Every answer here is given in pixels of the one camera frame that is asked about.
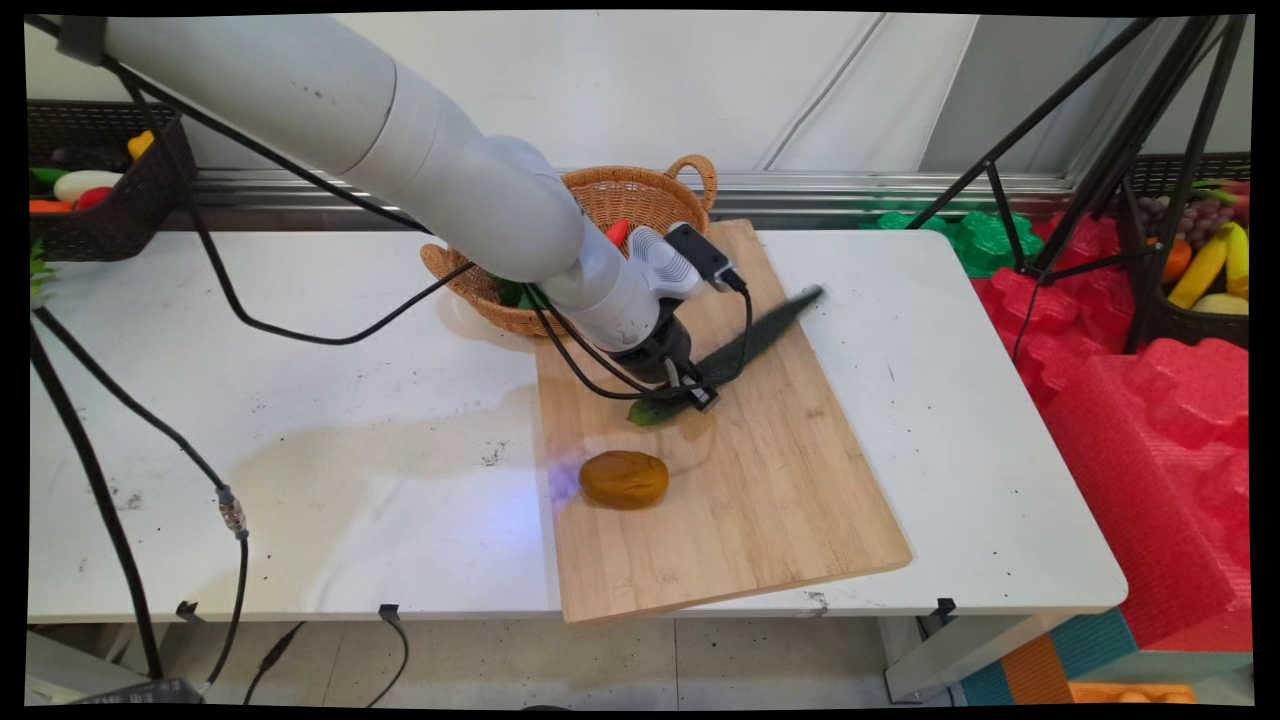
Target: white radish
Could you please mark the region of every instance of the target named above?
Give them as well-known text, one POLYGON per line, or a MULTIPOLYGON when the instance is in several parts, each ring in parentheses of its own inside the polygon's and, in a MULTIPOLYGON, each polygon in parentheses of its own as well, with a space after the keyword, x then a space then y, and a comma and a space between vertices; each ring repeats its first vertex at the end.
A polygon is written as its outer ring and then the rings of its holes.
POLYGON ((54 182, 54 197, 58 197, 63 202, 76 202, 81 195, 95 187, 115 187, 115 183, 120 182, 123 177, 120 173, 106 170, 76 170, 74 173, 67 173, 54 182))

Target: black basket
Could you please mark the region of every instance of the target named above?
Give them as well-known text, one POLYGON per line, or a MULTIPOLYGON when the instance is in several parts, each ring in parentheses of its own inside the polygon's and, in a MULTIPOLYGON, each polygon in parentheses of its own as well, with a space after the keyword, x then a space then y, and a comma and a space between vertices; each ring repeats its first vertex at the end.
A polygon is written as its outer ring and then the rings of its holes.
MULTIPOLYGON (((1142 155, 1134 160, 1126 178, 1133 192, 1126 192, 1125 186, 1121 184, 1119 208, 1116 209, 1119 215, 1116 231, 1120 234, 1120 249, 1124 252, 1138 252, 1146 246, 1146 233, 1138 227, 1137 220, 1138 197, 1171 195, 1170 187, 1178 182, 1181 163, 1181 155, 1142 155)), ((1196 178, 1247 181, 1249 179, 1249 154, 1206 152, 1201 158, 1196 178)), ((1129 287, 1134 297, 1146 286, 1146 273, 1164 272, 1164 268, 1155 268, 1144 261, 1130 263, 1128 269, 1129 287)), ((1225 281, 1220 275, 1208 291, 1224 292, 1225 290, 1225 281)), ((1187 345, 1196 345, 1207 337, 1216 337, 1248 350, 1249 316, 1183 310, 1170 302, 1162 290, 1157 290, 1147 315, 1146 327, 1142 328, 1140 342, 1157 337, 1170 337, 1187 345)))
MULTIPOLYGON (((151 105, 165 123, 164 135, 178 156, 179 174, 163 155, 160 140, 142 154, 97 205, 74 213, 32 213, 31 241, 44 241, 47 260, 123 260, 150 242, 156 228, 178 204, 196 160, 187 143, 180 115, 151 105)), ((147 129, 142 110, 131 102, 27 101, 28 167, 55 167, 59 147, 116 147, 147 129)))

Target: brown potato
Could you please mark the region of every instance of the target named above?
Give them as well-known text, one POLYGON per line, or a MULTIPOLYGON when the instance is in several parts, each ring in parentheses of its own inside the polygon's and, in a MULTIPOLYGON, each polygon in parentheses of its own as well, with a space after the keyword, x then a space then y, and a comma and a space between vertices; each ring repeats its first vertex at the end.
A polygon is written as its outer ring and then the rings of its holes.
POLYGON ((644 452, 611 450, 582 464, 577 473, 586 497, 617 510, 636 510, 658 502, 671 473, 667 464, 644 452))

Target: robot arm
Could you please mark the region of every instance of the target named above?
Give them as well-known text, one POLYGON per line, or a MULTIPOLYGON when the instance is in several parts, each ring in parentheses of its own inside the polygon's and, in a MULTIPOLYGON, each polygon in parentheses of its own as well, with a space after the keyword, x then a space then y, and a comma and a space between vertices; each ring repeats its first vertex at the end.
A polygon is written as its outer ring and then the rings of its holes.
POLYGON ((124 18, 105 50, 305 164, 532 282, 602 350, 631 350, 658 297, 529 143, 486 137, 449 97, 329 15, 124 18))

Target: white wall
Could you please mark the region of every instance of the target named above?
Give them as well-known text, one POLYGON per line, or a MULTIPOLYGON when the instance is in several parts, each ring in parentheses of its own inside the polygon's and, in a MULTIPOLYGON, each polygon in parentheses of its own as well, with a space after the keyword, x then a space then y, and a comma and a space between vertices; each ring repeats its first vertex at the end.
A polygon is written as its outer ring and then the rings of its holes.
MULTIPOLYGON (((1129 18, 982 15, 956 74, 922 170, 960 172, 1115 37, 1129 18)), ((1162 19, 1082 86, 1000 160, 1005 173, 1061 176, 1082 143, 1115 131, 1181 20, 1162 19), (1133 72, 1140 67, 1140 72, 1133 72)), ((1253 129, 1253 33, 1245 26, 1206 150, 1249 150, 1253 129)), ((1152 129, 1144 154, 1184 152, 1215 53, 1201 63, 1152 129)))
MULTIPOLYGON (((451 95, 486 133, 561 168, 763 164, 876 13, 527 10, 338 18, 451 95)), ((914 172, 975 15, 891 13, 774 169, 914 172)), ((125 99, 26 29, 27 96, 125 99)), ((192 133, 205 167, 261 167, 192 133)))
MULTIPOLYGON (((1253 133, 1253 31, 1254 17, 1249 15, 1244 26, 1244 37, 1231 65, 1231 77, 1222 92, 1222 104, 1213 117, 1213 129, 1208 133, 1204 150, 1208 152, 1234 152, 1251 149, 1253 133)), ((1199 111, 1201 99, 1208 86, 1208 76, 1213 69, 1217 47, 1211 51, 1199 67, 1187 78, 1187 85, 1169 104, 1164 117, 1147 137, 1143 152, 1185 152, 1187 138, 1192 135, 1192 124, 1199 111)))
MULTIPOLYGON (((982 15, 920 169, 969 169, 1130 19, 982 15)), ((1000 170, 1062 176, 1142 45, 1132 42, 1010 147, 1000 170)))

